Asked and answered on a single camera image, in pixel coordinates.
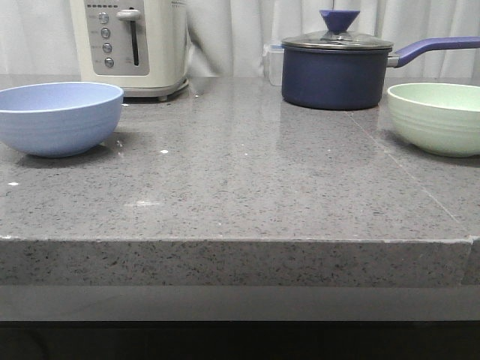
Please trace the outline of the blue saucepan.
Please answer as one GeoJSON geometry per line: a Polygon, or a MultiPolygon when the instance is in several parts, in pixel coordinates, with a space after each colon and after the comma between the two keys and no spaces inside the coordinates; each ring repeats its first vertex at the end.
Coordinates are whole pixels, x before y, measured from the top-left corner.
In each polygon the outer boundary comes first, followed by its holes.
{"type": "Polygon", "coordinates": [[[479,37],[433,37],[402,49],[320,49],[283,43],[281,92],[291,104],[320,110],[363,110],[381,100],[387,68],[434,50],[476,49],[479,37]]]}

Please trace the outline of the cream toaster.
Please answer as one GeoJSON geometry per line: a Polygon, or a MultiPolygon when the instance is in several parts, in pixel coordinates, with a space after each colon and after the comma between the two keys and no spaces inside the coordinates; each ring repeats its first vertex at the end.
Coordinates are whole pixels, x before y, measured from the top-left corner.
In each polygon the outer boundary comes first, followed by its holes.
{"type": "Polygon", "coordinates": [[[188,85],[184,1],[71,1],[83,81],[165,101],[188,85]]]}

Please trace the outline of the blue bowl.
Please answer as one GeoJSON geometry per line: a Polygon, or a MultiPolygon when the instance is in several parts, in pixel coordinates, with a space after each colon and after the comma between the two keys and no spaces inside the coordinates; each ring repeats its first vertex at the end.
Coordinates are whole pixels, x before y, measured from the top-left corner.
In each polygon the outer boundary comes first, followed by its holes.
{"type": "Polygon", "coordinates": [[[99,145],[116,129],[124,91],[97,82],[50,82],[1,91],[1,142],[62,158],[99,145]]]}

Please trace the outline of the white curtain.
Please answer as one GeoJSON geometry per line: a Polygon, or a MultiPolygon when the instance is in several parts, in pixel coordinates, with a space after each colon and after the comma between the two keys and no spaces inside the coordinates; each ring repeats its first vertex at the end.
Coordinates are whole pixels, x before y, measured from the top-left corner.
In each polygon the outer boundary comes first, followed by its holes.
{"type": "MultiPolygon", "coordinates": [[[[189,1],[189,72],[260,77],[264,47],[322,29],[322,9],[357,10],[352,30],[398,49],[424,38],[479,34],[477,1],[189,1]]],[[[67,1],[1,3],[1,72],[78,74],[67,1]]]]}

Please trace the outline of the clear plastic container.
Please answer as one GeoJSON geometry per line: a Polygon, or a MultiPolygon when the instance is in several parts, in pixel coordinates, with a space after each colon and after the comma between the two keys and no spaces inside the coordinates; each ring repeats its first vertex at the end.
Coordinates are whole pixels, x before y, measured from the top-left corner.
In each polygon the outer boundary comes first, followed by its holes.
{"type": "Polygon", "coordinates": [[[281,86],[284,60],[283,47],[278,43],[265,44],[262,57],[265,77],[271,85],[281,86]]]}

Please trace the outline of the green bowl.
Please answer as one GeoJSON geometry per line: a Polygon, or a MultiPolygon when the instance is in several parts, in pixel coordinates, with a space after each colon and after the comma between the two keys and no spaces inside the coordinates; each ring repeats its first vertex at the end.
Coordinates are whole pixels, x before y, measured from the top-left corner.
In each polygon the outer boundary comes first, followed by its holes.
{"type": "Polygon", "coordinates": [[[467,158],[479,154],[479,87],[415,82],[387,90],[396,133],[431,154],[467,158]]]}

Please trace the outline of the glass pot lid blue knob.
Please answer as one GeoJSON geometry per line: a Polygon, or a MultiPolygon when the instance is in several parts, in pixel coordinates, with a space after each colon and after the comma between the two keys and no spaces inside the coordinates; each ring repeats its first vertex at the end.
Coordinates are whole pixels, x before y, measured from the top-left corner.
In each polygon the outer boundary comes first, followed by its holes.
{"type": "Polygon", "coordinates": [[[314,31],[282,40],[283,47],[306,50],[388,50],[393,43],[371,34],[350,31],[359,10],[319,10],[326,31],[314,31]]]}

